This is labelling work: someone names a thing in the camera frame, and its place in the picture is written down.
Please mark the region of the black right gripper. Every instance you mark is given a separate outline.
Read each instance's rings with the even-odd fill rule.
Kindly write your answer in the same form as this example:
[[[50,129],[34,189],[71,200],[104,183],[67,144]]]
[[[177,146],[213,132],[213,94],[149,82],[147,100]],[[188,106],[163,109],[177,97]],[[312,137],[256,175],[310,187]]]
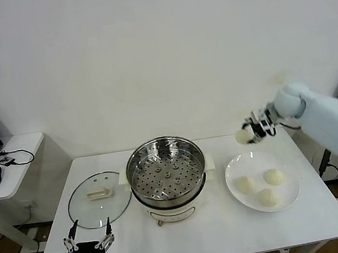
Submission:
[[[255,137],[248,139],[246,144],[257,144],[266,136],[276,135],[276,115],[273,106],[252,111],[250,116],[244,119],[241,127],[245,130],[251,126]]]

